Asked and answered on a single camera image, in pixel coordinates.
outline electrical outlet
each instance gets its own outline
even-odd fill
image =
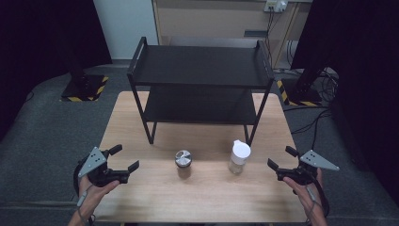
[[[287,1],[279,0],[275,6],[275,12],[283,12],[287,8]]]
[[[287,8],[287,0],[267,0],[264,11],[283,12]]]
[[[277,6],[278,0],[267,0],[264,5],[264,11],[274,11],[274,8]]]

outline plastic bottle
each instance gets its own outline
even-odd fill
[[[240,174],[250,155],[250,147],[239,139],[234,141],[231,152],[229,170],[234,174]]]

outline gray floor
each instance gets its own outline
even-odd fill
[[[73,170],[78,160],[100,144],[118,94],[130,90],[126,70],[126,65],[88,70],[88,73],[109,77],[97,102],[60,102],[60,94],[70,80],[68,74],[34,88],[34,96],[25,103],[0,144],[1,225],[66,225],[73,208],[60,204],[76,199]],[[276,74],[277,78],[282,76],[292,75]],[[276,85],[272,92],[279,94]],[[323,110],[301,109],[285,114],[294,131],[312,122]],[[293,135],[299,151],[306,152],[311,147],[313,132],[314,127]],[[399,225],[398,206],[371,172],[357,170],[332,118],[319,121],[314,150],[341,168],[338,172],[324,170],[325,192],[331,208],[329,225]],[[37,201],[49,201],[57,206],[26,203]],[[19,204],[9,206],[11,202]],[[119,224],[99,222],[97,225]]]

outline shelf tier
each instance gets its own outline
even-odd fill
[[[270,82],[265,68],[267,62],[259,46],[227,48],[144,44],[139,53],[128,70],[135,86],[203,85],[264,89]]]
[[[151,87],[147,121],[253,125],[255,106],[250,89],[197,86]]]

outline white cap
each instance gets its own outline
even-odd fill
[[[232,146],[231,160],[235,164],[244,165],[249,155],[250,155],[249,146],[238,139],[235,140],[234,145]]]

